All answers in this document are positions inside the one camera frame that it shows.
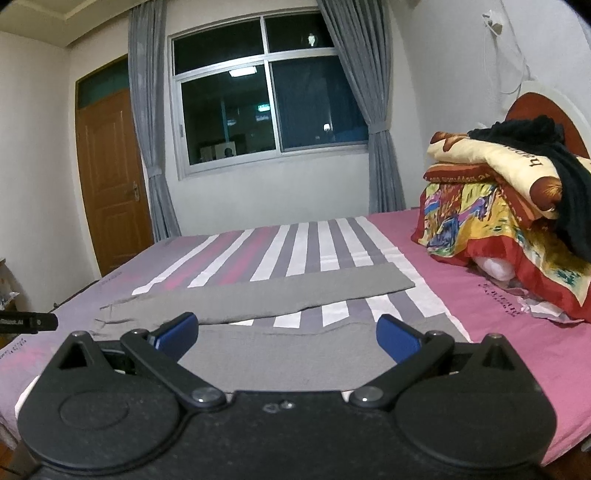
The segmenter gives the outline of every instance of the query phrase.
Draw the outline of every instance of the door frame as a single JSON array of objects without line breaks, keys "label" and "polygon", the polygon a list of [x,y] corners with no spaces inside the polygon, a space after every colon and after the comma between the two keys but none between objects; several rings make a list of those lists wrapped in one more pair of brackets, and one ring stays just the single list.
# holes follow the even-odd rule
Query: door frame
[{"label": "door frame", "polygon": [[[74,105],[73,105],[73,109],[70,110],[70,114],[73,115],[73,131],[70,130],[70,135],[72,135],[72,142],[70,142],[70,148],[71,151],[73,152],[73,168],[74,168],[74,172],[75,172],[75,179],[77,181],[75,181],[75,188],[76,188],[76,196],[77,196],[77,210],[78,210],[78,215],[80,218],[80,223],[82,224],[82,235],[84,237],[84,243],[86,246],[86,251],[88,254],[88,257],[90,259],[90,267],[92,269],[92,273],[93,276],[95,278],[95,280],[100,280],[103,275],[100,272],[100,267],[99,267],[99,262],[96,256],[96,252],[95,252],[95,246],[94,243],[92,241],[92,234],[90,233],[90,225],[88,222],[88,216],[86,214],[86,205],[84,203],[84,195],[82,193],[82,180],[80,178],[80,167],[79,167],[79,163],[78,163],[78,144],[77,144],[77,136],[78,136],[78,130],[77,130],[77,126],[78,126],[78,100],[79,100],[79,85],[80,82],[83,82],[84,80],[96,75],[97,73],[100,73],[102,70],[105,70],[109,67],[111,67],[113,64],[127,59],[128,55],[124,54],[121,55],[120,57],[117,57],[107,63],[105,63],[104,65],[101,65],[100,67],[98,67],[97,69],[92,70],[91,72],[87,73],[86,75],[80,77],[79,79],[77,79],[74,83]],[[109,95],[113,95],[114,93],[118,93],[120,90],[117,90],[116,92],[113,92]],[[146,167],[144,165],[144,162],[141,159],[141,152],[139,151],[139,163],[141,166],[141,171],[142,174],[141,178],[140,178],[140,188],[143,189],[145,195],[146,195],[146,200],[148,203],[148,214],[150,217],[150,226],[152,226],[152,204],[150,201],[150,195],[147,189],[147,185],[148,185],[148,172],[146,171]]]}]

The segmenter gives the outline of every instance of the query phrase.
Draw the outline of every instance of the wooden door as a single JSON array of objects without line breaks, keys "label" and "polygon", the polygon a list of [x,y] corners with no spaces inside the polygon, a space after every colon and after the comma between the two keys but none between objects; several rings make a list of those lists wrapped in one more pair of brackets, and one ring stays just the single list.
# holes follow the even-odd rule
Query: wooden door
[{"label": "wooden door", "polygon": [[129,89],[77,110],[76,145],[92,244],[107,275],[154,243]]}]

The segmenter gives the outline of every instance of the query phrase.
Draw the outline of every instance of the door handle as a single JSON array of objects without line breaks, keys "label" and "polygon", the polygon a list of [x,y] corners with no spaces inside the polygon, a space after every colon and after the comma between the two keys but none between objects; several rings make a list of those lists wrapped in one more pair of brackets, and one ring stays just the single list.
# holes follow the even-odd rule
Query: door handle
[{"label": "door handle", "polygon": [[136,202],[139,202],[139,185],[136,181],[133,182],[131,190],[126,190],[125,191],[125,196],[129,195],[133,193],[134,194],[134,200]]},{"label": "door handle", "polygon": [[139,202],[139,186],[135,180],[134,180],[134,197],[135,197],[135,201]]}]

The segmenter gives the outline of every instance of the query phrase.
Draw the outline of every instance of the blue gripper pad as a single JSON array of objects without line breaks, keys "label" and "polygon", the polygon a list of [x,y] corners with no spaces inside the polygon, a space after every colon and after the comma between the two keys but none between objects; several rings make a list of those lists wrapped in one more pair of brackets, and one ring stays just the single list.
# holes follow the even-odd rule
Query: blue gripper pad
[{"label": "blue gripper pad", "polygon": [[396,363],[417,353],[423,344],[424,335],[392,315],[382,315],[376,326],[378,345]]},{"label": "blue gripper pad", "polygon": [[178,362],[195,344],[199,335],[199,321],[194,313],[185,312],[148,335],[149,343]]}]

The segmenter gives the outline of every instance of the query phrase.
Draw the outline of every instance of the window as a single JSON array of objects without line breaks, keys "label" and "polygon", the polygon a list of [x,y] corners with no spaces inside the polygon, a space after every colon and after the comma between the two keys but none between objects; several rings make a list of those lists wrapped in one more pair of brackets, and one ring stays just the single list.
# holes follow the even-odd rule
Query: window
[{"label": "window", "polygon": [[102,100],[111,93],[129,88],[127,57],[117,60],[99,72],[78,82],[79,109]]},{"label": "window", "polygon": [[173,39],[171,88],[182,176],[368,140],[317,11],[264,15]]}]

